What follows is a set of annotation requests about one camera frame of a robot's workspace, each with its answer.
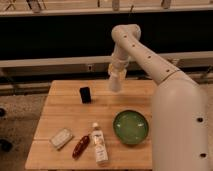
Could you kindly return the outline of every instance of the red sausage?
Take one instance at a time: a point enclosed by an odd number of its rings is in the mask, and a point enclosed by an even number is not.
[[[90,142],[89,135],[83,136],[81,140],[78,142],[78,144],[75,146],[75,149],[72,153],[72,157],[77,159],[81,153],[86,149]]]

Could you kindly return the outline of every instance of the gray floor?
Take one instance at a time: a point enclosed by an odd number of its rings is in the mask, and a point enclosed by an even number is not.
[[[201,86],[209,97],[208,139],[213,170],[213,84]],[[0,118],[0,138],[7,138],[14,145],[9,153],[0,150],[0,171],[25,170],[25,161],[46,96],[46,94],[37,94],[0,97],[0,107],[7,111],[7,115]]]

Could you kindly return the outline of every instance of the green bowl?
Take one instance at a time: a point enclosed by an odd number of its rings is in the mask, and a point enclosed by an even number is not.
[[[128,145],[139,144],[149,132],[146,118],[133,110],[118,113],[113,122],[113,128],[121,142]]]

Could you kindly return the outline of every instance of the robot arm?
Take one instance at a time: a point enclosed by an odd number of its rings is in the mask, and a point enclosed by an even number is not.
[[[139,26],[116,26],[112,38],[109,88],[121,89],[119,77],[128,55],[158,85],[151,106],[154,171],[209,171],[205,93],[179,68],[138,41]]]

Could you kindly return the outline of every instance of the small bottle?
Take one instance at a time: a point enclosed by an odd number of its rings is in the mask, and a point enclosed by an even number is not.
[[[106,146],[104,143],[103,132],[100,130],[98,123],[93,123],[92,139],[95,146],[95,157],[98,164],[104,164],[108,161]]]

